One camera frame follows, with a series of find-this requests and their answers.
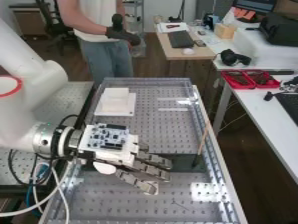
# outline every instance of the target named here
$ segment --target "office chair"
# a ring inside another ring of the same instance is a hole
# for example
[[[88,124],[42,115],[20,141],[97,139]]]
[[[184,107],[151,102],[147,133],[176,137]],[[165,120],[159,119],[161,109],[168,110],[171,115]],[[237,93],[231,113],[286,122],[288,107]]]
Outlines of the office chair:
[[[55,1],[55,11],[50,11],[50,3],[44,0],[36,0],[36,4],[40,8],[42,14],[46,20],[46,32],[52,38],[52,43],[48,46],[47,50],[52,46],[58,46],[59,54],[64,55],[64,46],[67,44],[72,44],[74,46],[79,46],[78,38],[74,34],[74,29],[66,26],[60,12],[58,7],[58,2]]]

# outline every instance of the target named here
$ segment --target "man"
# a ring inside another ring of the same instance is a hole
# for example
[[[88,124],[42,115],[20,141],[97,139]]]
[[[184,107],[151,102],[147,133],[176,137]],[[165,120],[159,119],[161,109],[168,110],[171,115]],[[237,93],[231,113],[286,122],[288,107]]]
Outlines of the man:
[[[59,8],[66,25],[75,28],[96,83],[105,77],[132,77],[129,45],[140,43],[139,37],[112,27],[116,13],[125,18],[123,0],[59,0]]]

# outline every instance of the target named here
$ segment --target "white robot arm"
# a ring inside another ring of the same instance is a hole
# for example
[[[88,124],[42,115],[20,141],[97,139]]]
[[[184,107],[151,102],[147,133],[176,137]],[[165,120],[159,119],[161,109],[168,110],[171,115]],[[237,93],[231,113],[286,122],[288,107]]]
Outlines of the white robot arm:
[[[54,61],[44,61],[0,19],[0,148],[51,156],[76,155],[93,162],[103,174],[116,176],[149,194],[157,194],[152,182],[137,178],[141,172],[169,181],[172,162],[151,155],[139,145],[139,137],[127,127],[96,124],[86,131],[39,122],[32,110],[66,85],[68,76]]]

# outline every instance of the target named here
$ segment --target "mouse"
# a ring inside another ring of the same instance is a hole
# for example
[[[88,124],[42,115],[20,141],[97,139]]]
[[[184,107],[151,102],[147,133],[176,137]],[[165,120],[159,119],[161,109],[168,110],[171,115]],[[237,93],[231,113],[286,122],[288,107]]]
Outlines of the mouse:
[[[195,50],[192,48],[185,48],[183,52],[184,52],[185,55],[195,54]]]

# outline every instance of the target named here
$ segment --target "red box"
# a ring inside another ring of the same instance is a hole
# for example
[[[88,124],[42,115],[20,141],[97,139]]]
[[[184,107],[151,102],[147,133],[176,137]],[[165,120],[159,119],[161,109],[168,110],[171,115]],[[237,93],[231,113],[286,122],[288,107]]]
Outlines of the red box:
[[[254,81],[256,87],[260,89],[280,88],[281,83],[262,70],[245,70],[245,74]]]
[[[221,75],[233,89],[254,89],[256,83],[249,78],[244,71],[228,70],[223,71]]]

